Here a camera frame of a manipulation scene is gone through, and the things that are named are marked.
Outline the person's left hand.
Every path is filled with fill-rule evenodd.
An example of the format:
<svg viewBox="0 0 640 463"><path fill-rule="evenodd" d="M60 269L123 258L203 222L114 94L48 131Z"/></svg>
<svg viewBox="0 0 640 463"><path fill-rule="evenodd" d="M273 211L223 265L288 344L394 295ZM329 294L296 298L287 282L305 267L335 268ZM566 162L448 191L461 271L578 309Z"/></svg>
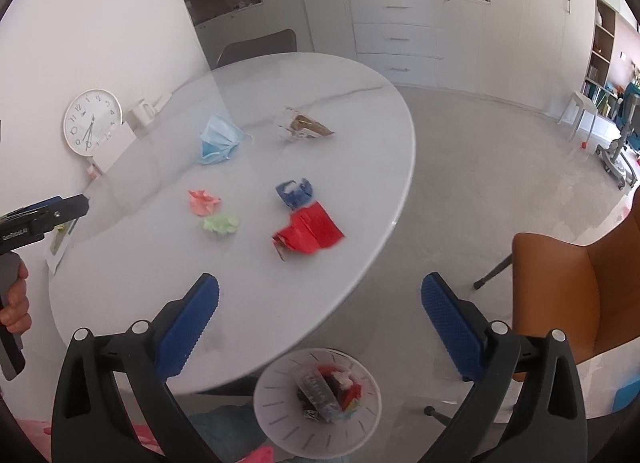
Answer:
<svg viewBox="0 0 640 463"><path fill-rule="evenodd" d="M17 279L6 294L6 305L0 313L1 323L12 334L23 334L32 327L27 297L28 269L23 261L18 265Z"/></svg>

